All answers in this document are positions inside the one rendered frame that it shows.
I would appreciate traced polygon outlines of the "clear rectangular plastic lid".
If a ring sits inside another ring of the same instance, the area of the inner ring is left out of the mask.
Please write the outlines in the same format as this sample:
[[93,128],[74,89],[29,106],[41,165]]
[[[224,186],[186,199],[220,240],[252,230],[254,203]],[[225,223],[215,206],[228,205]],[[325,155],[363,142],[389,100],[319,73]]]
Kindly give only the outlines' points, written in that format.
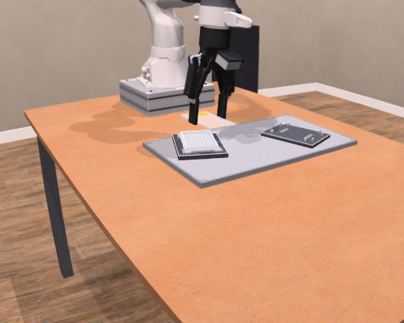
[[[179,117],[188,121],[189,113],[179,115]],[[217,130],[236,128],[237,124],[213,115],[207,111],[200,111],[198,113],[198,125],[196,126],[202,127],[203,129],[212,132]]]

